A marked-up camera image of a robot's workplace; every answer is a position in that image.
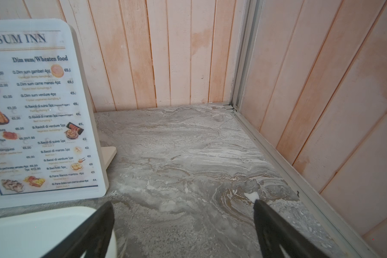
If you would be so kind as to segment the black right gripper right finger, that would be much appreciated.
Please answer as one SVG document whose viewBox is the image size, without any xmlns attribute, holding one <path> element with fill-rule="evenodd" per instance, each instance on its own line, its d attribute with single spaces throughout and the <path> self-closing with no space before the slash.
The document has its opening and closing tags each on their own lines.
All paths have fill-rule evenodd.
<svg viewBox="0 0 387 258">
<path fill-rule="evenodd" d="M 326 258 L 327 255 L 262 200 L 254 202 L 254 223 L 264 258 Z"/>
</svg>

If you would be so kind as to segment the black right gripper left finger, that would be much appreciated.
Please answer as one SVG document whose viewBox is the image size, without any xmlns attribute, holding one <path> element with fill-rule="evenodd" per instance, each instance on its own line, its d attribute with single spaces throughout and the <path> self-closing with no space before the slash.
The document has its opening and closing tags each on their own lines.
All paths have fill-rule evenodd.
<svg viewBox="0 0 387 258">
<path fill-rule="evenodd" d="M 113 204 L 106 202 L 44 258 L 105 258 L 114 223 Z"/>
</svg>

